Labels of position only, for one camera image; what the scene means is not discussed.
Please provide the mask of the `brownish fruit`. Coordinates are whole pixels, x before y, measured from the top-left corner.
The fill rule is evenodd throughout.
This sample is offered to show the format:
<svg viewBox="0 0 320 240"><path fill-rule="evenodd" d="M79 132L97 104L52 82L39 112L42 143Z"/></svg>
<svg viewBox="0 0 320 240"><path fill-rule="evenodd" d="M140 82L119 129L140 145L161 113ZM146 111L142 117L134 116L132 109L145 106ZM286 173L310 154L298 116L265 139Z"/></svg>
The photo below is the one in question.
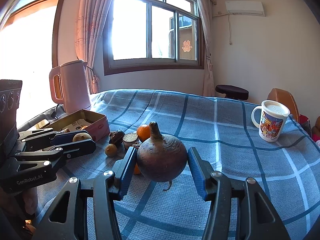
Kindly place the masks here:
<svg viewBox="0 0 320 240"><path fill-rule="evenodd" d="M87 139L92 140L92 137L88 133L82 132L82 133L77 133L73 137L72 142L83 141L83 140L87 140Z"/></svg>

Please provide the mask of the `orange fruit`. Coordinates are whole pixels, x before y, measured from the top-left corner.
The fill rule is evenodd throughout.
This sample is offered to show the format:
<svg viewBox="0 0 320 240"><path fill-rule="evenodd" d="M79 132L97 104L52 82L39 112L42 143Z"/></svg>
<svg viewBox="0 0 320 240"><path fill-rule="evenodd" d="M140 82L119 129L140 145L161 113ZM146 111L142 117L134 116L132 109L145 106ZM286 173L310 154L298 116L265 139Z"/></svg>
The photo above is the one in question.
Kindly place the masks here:
<svg viewBox="0 0 320 240"><path fill-rule="evenodd" d="M150 136L151 136L150 126L147 125L147 124L140 125L140 126L137 128L136 133L137 133L137 135L138 135L138 139L139 139L141 142L144 142L144 141L146 141L147 139L149 139Z"/></svg>
<svg viewBox="0 0 320 240"><path fill-rule="evenodd" d="M135 168L134 168L133 174L141 174L141 171L140 171L140 169L139 169L139 167L138 167L138 165L137 165L137 164L135 165Z"/></svg>

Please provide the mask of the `small yellowish round fruit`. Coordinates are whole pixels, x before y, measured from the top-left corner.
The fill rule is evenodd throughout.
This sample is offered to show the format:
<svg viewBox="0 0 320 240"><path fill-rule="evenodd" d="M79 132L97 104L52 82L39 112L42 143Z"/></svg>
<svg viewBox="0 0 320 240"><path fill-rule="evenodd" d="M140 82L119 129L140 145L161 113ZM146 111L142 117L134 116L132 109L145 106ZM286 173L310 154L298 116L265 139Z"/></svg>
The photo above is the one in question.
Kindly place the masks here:
<svg viewBox="0 0 320 240"><path fill-rule="evenodd" d="M117 147L115 144L108 144L105 148L105 154L108 157L114 157L117 155Z"/></svg>

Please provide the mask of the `dark shriveled fruit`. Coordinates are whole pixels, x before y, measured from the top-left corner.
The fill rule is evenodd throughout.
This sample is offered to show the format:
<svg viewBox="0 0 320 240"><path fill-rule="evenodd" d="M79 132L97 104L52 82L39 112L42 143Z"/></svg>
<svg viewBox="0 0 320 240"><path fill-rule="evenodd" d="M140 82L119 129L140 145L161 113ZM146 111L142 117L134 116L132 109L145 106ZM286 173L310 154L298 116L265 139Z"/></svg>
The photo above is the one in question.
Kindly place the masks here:
<svg viewBox="0 0 320 240"><path fill-rule="evenodd" d="M124 135L125 133L122 130L110 132L109 144L114 144L116 147L119 147L123 142Z"/></svg>

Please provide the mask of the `rectangular metal tin box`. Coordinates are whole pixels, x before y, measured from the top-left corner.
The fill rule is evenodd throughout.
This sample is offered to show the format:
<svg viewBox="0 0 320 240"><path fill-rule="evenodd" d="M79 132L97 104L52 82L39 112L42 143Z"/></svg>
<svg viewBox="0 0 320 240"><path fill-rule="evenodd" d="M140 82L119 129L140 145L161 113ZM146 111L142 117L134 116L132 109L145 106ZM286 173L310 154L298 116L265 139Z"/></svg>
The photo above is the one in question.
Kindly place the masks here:
<svg viewBox="0 0 320 240"><path fill-rule="evenodd" d="M85 109L60 118L45 128L52 128L54 131L65 129L69 129L71 132L87 131L94 141L99 141L110 133L106 115Z"/></svg>

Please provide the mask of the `pink electric kettle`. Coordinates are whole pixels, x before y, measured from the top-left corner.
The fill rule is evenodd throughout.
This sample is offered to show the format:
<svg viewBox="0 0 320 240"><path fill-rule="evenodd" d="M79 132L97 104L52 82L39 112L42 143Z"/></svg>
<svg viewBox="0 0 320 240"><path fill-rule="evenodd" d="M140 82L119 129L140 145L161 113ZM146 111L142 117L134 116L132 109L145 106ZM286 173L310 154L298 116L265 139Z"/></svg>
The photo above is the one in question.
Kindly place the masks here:
<svg viewBox="0 0 320 240"><path fill-rule="evenodd" d="M86 79L87 62L75 60L52 68L49 73L49 85L52 100L63 104L66 113L73 113L91 107ZM54 77L59 77L61 98L57 97Z"/></svg>

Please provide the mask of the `cut round fruit half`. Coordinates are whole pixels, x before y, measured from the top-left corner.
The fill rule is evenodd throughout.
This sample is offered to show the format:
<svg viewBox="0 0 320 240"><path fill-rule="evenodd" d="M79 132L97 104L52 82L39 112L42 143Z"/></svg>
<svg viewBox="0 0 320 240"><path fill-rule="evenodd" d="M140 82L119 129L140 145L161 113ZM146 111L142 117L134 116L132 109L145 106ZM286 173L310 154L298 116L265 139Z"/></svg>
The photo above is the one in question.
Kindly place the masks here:
<svg viewBox="0 0 320 240"><path fill-rule="evenodd" d="M127 133L123 136L123 145L125 150L128 150L128 148L136 142L139 142L138 135L136 133Z"/></svg>

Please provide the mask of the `white printed mug with lid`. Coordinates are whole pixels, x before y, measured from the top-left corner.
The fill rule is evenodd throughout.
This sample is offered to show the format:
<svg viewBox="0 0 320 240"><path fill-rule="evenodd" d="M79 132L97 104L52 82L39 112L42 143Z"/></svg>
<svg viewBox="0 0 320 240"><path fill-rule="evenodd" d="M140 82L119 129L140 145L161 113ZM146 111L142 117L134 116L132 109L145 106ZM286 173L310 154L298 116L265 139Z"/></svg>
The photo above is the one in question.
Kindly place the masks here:
<svg viewBox="0 0 320 240"><path fill-rule="evenodd" d="M255 112L261 110L259 122L255 119ZM251 120L259 129L259 136L267 142L276 142L290 115L290 110L282 103L273 100L264 100L260 106L253 109Z"/></svg>

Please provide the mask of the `dark round stool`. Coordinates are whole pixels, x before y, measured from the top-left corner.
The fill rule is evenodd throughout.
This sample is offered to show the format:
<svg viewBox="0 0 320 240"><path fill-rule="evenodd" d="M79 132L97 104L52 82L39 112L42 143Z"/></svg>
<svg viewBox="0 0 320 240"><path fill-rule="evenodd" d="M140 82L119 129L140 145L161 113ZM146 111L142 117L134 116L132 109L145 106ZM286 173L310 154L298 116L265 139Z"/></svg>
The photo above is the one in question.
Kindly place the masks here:
<svg viewBox="0 0 320 240"><path fill-rule="evenodd" d="M217 85L215 91L220 94L225 94L225 98L234 100L248 100L249 91L233 85Z"/></svg>

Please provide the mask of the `pink left curtain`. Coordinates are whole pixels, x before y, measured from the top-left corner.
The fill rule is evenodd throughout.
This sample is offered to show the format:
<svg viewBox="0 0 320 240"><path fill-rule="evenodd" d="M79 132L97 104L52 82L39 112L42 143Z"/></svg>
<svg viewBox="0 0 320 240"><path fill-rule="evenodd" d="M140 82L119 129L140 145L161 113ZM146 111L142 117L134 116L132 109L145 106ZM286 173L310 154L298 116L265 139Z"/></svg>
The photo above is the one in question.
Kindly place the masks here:
<svg viewBox="0 0 320 240"><path fill-rule="evenodd" d="M86 80L91 94L99 90L94 72L95 50L100 41L112 0L80 0L75 31L75 51L80 60L87 62Z"/></svg>

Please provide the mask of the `pink curtain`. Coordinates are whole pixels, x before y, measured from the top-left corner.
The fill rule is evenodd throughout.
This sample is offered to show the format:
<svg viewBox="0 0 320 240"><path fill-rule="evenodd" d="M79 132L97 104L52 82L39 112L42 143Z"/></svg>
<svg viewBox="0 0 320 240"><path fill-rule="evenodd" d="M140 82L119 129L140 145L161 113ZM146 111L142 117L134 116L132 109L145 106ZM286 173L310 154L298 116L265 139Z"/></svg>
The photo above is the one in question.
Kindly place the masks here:
<svg viewBox="0 0 320 240"><path fill-rule="evenodd" d="M112 0L80 0L75 31L75 51L80 60L87 62L86 80L91 94L99 90L94 72L95 50L100 41Z"/></svg>
<svg viewBox="0 0 320 240"><path fill-rule="evenodd" d="M206 46L206 58L204 60L203 96L213 97L215 95L213 64L211 61L213 6L216 0L196 0L202 21L204 43Z"/></svg>

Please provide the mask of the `pink right curtain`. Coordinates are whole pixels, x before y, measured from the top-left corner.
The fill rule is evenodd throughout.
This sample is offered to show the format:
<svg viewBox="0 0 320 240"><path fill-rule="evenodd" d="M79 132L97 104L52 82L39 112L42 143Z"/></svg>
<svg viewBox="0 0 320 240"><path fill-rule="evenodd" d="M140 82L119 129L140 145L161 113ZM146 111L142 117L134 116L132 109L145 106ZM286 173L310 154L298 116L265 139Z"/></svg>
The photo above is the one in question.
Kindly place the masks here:
<svg viewBox="0 0 320 240"><path fill-rule="evenodd" d="M204 60L203 96L213 97L215 95L213 64L211 61L213 6L216 0L196 0L202 21L204 43L206 46L206 58Z"/></svg>

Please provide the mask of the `window with wooden frame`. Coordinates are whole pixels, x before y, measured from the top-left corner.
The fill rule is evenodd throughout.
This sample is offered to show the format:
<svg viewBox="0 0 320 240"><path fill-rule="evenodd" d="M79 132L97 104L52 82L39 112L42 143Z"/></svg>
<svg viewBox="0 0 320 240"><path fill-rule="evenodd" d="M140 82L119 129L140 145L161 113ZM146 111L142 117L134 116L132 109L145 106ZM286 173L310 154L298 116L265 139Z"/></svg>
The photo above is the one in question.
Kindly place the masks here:
<svg viewBox="0 0 320 240"><path fill-rule="evenodd" d="M203 69L196 0L112 0L103 32L104 74Z"/></svg>

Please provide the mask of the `white wall air conditioner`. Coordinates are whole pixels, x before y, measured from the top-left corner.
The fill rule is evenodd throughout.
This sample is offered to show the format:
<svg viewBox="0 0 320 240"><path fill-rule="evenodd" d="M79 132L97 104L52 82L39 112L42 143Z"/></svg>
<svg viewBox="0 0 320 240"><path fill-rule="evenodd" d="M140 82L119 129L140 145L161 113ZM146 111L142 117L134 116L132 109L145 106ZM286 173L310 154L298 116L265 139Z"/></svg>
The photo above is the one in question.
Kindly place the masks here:
<svg viewBox="0 0 320 240"><path fill-rule="evenodd" d="M247 15L265 17L261 1L225 1L226 10L230 15Z"/></svg>

